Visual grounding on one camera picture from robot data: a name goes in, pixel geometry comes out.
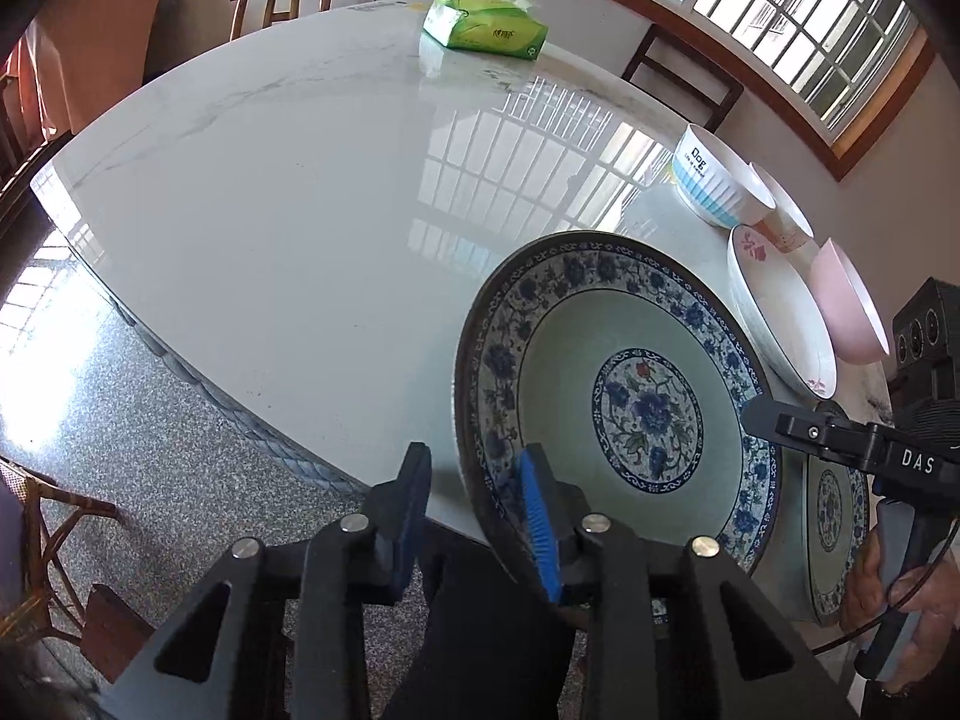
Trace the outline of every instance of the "dark clothing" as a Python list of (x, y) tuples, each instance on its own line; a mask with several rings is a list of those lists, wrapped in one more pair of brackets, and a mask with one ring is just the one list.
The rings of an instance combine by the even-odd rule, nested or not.
[(490, 549), (427, 530), (424, 646), (381, 720), (556, 720), (573, 628)]
[(947, 654), (928, 678), (905, 698), (887, 697), (877, 683), (867, 683), (863, 720), (955, 720), (960, 716), (960, 634), (954, 632)]

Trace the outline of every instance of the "tissue paper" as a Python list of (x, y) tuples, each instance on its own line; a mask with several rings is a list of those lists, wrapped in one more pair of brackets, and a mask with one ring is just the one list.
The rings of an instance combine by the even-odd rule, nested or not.
[(527, 0), (434, 0), (424, 30), (450, 49), (536, 59), (547, 28), (527, 11)]

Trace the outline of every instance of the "ceramic bowl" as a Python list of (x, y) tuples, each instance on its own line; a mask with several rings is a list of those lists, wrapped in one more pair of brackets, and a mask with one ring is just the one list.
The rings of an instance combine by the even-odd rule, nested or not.
[(827, 322), (837, 357), (869, 365), (890, 354), (877, 308), (853, 263), (833, 239), (810, 266), (810, 292)]
[(800, 274), (757, 230), (731, 232), (731, 292), (747, 334), (787, 386), (833, 397), (837, 363), (827, 325)]
[(690, 124), (673, 154), (680, 197), (717, 227), (756, 224), (776, 210), (774, 199), (740, 157), (712, 132)]
[(483, 285), (455, 370), (464, 483), (512, 576), (539, 586), (517, 477), (533, 442), (639, 536), (716, 536), (752, 571), (781, 450), (743, 436), (739, 413), (769, 386), (728, 309), (669, 257), (597, 231), (532, 242)]
[(754, 224), (757, 232), (760, 232), (763, 237), (771, 241), (784, 254), (796, 251), (802, 245), (812, 241), (813, 228), (803, 215), (803, 211), (794, 202), (793, 197), (787, 194), (786, 189), (776, 181), (776, 178), (763, 170), (763, 167), (757, 165), (756, 162), (750, 162), (750, 168), (757, 174), (757, 178), (763, 182), (763, 186), (767, 188), (770, 196), (776, 202), (776, 210), (765, 215), (764, 218)]

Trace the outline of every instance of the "white wall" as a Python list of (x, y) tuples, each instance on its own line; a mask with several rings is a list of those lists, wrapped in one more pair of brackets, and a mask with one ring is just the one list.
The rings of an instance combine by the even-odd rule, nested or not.
[[(620, 75), (648, 22), (607, 0), (532, 0), (549, 40)], [(224, 42), (228, 0), (176, 0), (155, 30), (148, 67), (168, 68)], [(960, 90), (937, 60), (896, 122), (837, 184), (774, 113), (745, 93), (719, 133), (757, 160), (808, 214), (817, 238), (837, 238), (889, 327), (930, 275), (960, 283)]]

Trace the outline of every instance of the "black speaker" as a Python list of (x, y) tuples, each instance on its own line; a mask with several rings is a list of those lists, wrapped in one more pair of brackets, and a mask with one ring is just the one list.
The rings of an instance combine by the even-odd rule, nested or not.
[(960, 288), (929, 278), (894, 317), (894, 424), (960, 445)]

